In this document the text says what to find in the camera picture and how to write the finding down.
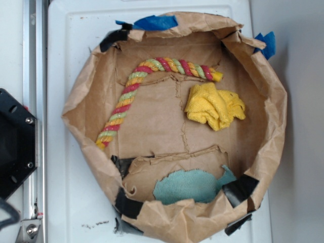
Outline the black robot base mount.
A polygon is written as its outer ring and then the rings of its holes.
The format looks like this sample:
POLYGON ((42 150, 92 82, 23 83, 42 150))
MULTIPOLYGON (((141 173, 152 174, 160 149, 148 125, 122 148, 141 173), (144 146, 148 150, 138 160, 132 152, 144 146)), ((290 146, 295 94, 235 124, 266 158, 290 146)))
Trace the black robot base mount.
POLYGON ((1 88, 1 198, 7 200, 36 169, 36 118, 1 88))

